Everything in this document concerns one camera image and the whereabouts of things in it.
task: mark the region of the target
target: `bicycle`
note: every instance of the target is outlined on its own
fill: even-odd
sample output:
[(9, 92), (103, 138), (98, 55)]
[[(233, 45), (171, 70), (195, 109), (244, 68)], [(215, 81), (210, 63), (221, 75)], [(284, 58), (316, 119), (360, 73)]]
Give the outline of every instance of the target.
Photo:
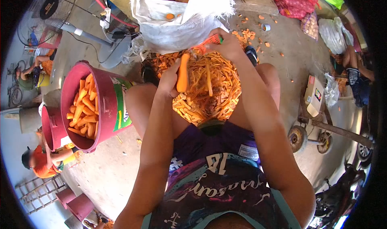
[(15, 64), (11, 64), (11, 68), (7, 71), (8, 75), (12, 75), (12, 86), (7, 88), (8, 94), (8, 107), (11, 108), (11, 104), (13, 106), (18, 106), (23, 99), (23, 92), (19, 87), (19, 82), (16, 79), (16, 70), (20, 68), (21, 71), (25, 70), (26, 62), (23, 60), (17, 62), (16, 68), (14, 68)]

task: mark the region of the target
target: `cardboard box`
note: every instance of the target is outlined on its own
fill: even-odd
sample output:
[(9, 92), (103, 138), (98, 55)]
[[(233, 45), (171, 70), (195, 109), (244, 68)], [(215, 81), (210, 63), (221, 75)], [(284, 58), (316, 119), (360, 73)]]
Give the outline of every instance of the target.
[(310, 75), (308, 78), (308, 86), (307, 91), (305, 92), (304, 100), (307, 106), (307, 111), (313, 117), (317, 116), (320, 112), (323, 95), (324, 87), (315, 76)]

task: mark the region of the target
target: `orange shirt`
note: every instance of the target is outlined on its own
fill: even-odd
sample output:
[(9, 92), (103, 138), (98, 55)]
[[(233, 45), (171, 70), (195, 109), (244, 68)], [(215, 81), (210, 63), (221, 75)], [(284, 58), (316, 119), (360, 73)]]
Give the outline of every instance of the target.
[(33, 170), (37, 177), (45, 179), (56, 175), (56, 171), (53, 167), (51, 167), (50, 169), (46, 167), (47, 155), (43, 153), (42, 147), (40, 145), (36, 147), (32, 156), (34, 156), (36, 162)]

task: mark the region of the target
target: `cap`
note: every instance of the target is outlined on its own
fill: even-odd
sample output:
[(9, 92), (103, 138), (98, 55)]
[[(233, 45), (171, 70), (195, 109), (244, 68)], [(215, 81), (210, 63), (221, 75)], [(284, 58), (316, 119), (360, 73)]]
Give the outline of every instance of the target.
[(31, 150), (31, 149), (28, 148), (28, 150), (25, 151), (25, 152), (23, 153), (23, 155), (22, 155), (22, 164), (24, 165), (24, 167), (25, 167), (26, 169), (30, 169), (30, 168), (31, 168), (31, 167), (29, 166), (29, 159), (30, 159), (30, 157), (31, 157), (31, 155), (32, 155), (33, 152), (34, 152), (33, 150)]

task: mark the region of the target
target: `red hose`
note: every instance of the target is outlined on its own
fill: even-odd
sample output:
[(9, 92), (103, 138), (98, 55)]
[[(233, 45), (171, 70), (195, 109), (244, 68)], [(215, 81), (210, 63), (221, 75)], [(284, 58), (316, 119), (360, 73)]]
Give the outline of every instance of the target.
[[(100, 0), (95, 0), (103, 9), (106, 8), (105, 4), (102, 3)], [(130, 24), (130, 23), (127, 23), (127, 22), (124, 22), (123, 20), (119, 19), (118, 17), (114, 16), (113, 14), (110, 15), (112, 18), (116, 19), (117, 21), (121, 22), (122, 24), (125, 24), (129, 27), (134, 27), (136, 28), (137, 26), (133, 25), (133, 24)]]

